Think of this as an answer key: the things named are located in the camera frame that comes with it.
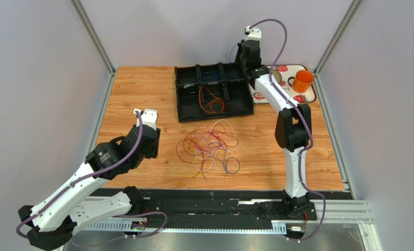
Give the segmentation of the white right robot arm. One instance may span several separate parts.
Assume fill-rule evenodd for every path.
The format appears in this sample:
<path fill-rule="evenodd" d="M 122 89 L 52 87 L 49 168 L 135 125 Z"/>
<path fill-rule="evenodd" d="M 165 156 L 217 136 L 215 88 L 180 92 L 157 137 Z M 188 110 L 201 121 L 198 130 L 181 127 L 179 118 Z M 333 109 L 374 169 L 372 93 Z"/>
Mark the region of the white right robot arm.
<path fill-rule="evenodd" d="M 285 158 L 284 214 L 291 219 L 302 216 L 310 203 L 305 159 L 307 147 L 312 144 L 311 109 L 290 97 L 274 80 L 272 69 L 262 65 L 259 41 L 239 42 L 235 62 L 243 71 L 245 81 L 261 93 L 278 114 L 274 136 Z"/>

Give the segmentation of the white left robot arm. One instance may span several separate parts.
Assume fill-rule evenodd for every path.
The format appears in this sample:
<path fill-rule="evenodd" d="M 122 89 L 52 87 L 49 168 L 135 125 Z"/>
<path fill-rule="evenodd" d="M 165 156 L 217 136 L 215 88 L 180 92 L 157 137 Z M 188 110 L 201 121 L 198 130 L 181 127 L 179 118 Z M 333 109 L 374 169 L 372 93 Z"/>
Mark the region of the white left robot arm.
<path fill-rule="evenodd" d="M 156 158 L 160 128 L 154 123 L 136 124 L 126 136 L 98 144 L 75 174 L 54 194 L 36 206 L 18 210 L 21 225 L 31 229 L 23 234 L 30 245 L 41 250 L 54 250 L 71 240 L 82 229 L 118 215 L 144 212 L 145 200 L 135 186 L 127 186 L 114 196 L 82 206 L 94 191 L 137 168 L 143 159 Z"/>

